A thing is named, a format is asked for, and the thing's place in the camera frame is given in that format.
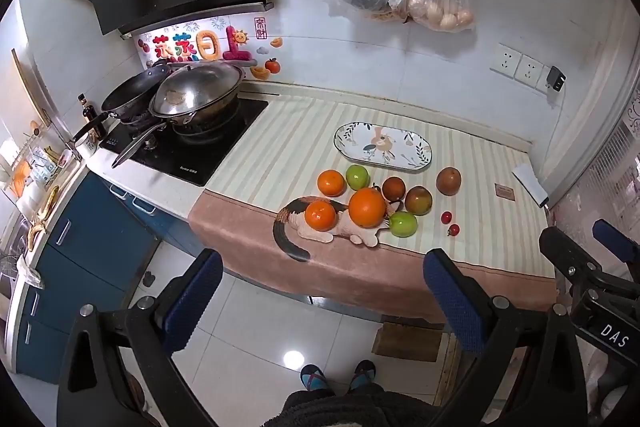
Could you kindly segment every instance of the person's leg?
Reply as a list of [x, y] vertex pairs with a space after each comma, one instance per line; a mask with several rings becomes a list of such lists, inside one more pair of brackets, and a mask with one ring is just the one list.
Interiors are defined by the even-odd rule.
[[282, 407], [283, 411], [291, 409], [302, 403], [335, 396], [334, 391], [329, 387], [326, 378], [317, 365], [309, 363], [300, 370], [300, 380], [306, 387], [306, 391], [296, 391], [291, 393]]
[[384, 393], [382, 386], [373, 382], [374, 378], [376, 378], [375, 364], [370, 360], [362, 360], [353, 372], [347, 394]]

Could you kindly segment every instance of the soy sauce bottle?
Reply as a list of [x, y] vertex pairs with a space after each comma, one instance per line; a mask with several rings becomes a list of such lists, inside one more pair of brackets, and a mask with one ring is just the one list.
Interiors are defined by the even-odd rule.
[[[98, 113], [95, 112], [93, 105], [87, 103], [84, 93], [78, 95], [78, 100], [82, 104], [82, 116], [84, 116], [84, 119], [87, 122], [92, 121], [94, 118], [98, 118]], [[98, 140], [102, 140], [107, 137], [107, 130], [101, 123], [95, 126], [94, 131]]]

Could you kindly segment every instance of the plate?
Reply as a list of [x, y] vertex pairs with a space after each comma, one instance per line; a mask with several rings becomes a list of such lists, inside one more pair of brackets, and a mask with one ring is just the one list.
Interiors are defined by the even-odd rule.
[[334, 145], [348, 159], [383, 167], [419, 171], [431, 163], [431, 145], [412, 131], [373, 123], [338, 127]]

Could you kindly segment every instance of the metal pot lid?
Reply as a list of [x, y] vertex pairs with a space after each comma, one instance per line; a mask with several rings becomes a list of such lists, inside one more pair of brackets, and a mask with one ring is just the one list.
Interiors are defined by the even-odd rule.
[[235, 89], [242, 76], [240, 68], [222, 60], [188, 64], [160, 84], [149, 111], [166, 118], [199, 110]]

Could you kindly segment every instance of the orange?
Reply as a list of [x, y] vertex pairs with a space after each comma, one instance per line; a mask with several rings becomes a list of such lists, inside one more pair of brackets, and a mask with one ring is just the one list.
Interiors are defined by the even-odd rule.
[[356, 225], [364, 229], [378, 226], [385, 219], [385, 214], [385, 198], [376, 188], [361, 188], [349, 200], [349, 217]]
[[318, 190], [325, 196], [340, 196], [347, 187], [344, 177], [338, 171], [323, 171], [318, 176]]
[[314, 201], [305, 210], [305, 221], [312, 229], [325, 232], [334, 227], [335, 209], [327, 201]]

